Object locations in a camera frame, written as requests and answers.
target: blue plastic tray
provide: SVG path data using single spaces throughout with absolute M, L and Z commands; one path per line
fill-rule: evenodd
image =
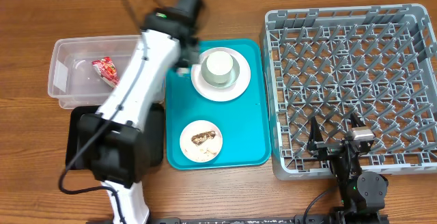
M 241 53 L 251 67 L 251 82 L 244 93 L 228 102 L 214 102 L 201 96 L 191 76 L 167 75 L 166 130 L 167 159 L 180 170 L 261 165 L 270 157 L 266 93 L 258 45 L 248 39 L 202 42 L 201 52 L 215 47 Z M 223 135 L 223 147 L 213 160 L 195 163 L 180 149 L 179 138 L 185 126 L 196 120 L 215 124 Z

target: wooden table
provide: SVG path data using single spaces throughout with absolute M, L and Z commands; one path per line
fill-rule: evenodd
M 175 0 L 164 0 L 171 5 Z M 132 0 L 138 13 L 152 8 Z M 206 0 L 204 40 L 250 38 L 258 42 L 264 14 L 273 9 L 421 3 L 436 25 L 437 0 Z M 105 192 L 64 195 L 70 110 L 47 95 L 47 76 L 58 39 L 134 34 L 119 0 L 0 1 L 0 223 L 84 223 L 110 218 Z M 389 177 L 386 208 L 391 223 L 437 223 L 437 175 Z M 155 217 L 183 219 L 294 216 L 332 180 L 280 181 L 271 162 L 259 167 L 177 171 L 167 160 L 143 178 Z M 97 185 L 90 172 L 69 173 L 66 186 Z M 338 194 L 312 213 L 338 206 Z

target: plastic dish rack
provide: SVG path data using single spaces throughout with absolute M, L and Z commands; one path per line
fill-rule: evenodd
M 376 135 L 364 170 L 437 172 L 437 43 L 422 5 L 274 10 L 261 41 L 276 177 L 333 177 L 306 151 L 309 119 L 330 143 L 352 112 Z

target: red snack wrapper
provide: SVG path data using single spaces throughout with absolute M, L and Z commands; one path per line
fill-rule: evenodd
M 104 82 L 108 83 L 111 87 L 117 87 L 120 79 L 117 76 L 117 70 L 110 57 L 92 61 L 92 65 Z

